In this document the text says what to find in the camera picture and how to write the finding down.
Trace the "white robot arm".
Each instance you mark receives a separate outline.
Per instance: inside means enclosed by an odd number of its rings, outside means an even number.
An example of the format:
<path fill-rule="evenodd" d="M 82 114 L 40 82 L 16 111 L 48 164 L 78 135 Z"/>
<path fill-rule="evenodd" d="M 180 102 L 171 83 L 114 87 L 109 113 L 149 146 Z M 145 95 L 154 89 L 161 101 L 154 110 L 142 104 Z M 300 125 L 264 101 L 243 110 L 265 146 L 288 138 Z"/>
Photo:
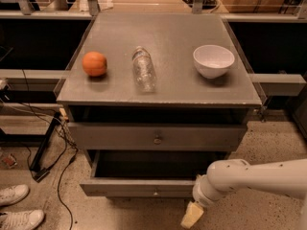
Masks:
<path fill-rule="evenodd" d="M 244 159 L 218 160 L 198 175 L 194 201 L 188 203 L 181 226 L 190 229 L 204 209 L 241 189 L 303 199 L 297 230 L 307 230 L 307 159 L 250 165 Z"/>

